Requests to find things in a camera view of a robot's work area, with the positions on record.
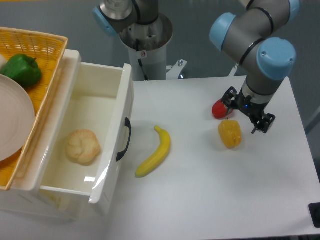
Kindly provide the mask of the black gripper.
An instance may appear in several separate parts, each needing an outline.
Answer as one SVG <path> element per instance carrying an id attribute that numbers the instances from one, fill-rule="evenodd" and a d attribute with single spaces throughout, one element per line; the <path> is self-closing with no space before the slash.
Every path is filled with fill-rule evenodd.
<path id="1" fill-rule="evenodd" d="M 272 127 L 276 116 L 267 113 L 265 114 L 266 103 L 258 104 L 251 102 L 250 95 L 244 96 L 243 92 L 237 94 L 236 89 L 231 86 L 222 96 L 220 102 L 224 105 L 225 115 L 228 116 L 233 110 L 239 110 L 245 114 L 254 125 L 252 134 L 262 132 L 266 134 Z"/>

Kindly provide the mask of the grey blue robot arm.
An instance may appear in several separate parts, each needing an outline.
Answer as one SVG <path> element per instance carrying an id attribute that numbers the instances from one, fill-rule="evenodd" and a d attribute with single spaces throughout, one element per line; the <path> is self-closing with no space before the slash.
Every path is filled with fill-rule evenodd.
<path id="1" fill-rule="evenodd" d="M 291 73 L 294 46 L 273 33 L 294 19 L 298 0 L 248 0 L 240 17 L 222 14 L 209 31 L 209 40 L 247 72 L 240 91 L 229 88 L 222 97 L 226 112 L 246 115 L 254 131 L 267 133 L 275 116 L 265 108 Z M 167 78 L 167 45 L 173 36 L 171 21 L 159 12 L 156 0 L 103 0 L 93 16 L 108 36 L 119 36 L 126 46 L 136 81 Z"/>

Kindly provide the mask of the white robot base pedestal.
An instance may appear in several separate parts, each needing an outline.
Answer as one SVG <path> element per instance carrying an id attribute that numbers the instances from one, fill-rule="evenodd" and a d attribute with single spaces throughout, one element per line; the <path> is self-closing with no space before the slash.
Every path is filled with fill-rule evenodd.
<path id="1" fill-rule="evenodd" d="M 183 78 L 188 62 L 178 59 L 167 64 L 167 45 L 173 37 L 173 25 L 159 14 L 151 24 L 135 23 L 119 33 L 126 46 L 134 81 L 174 80 Z"/>

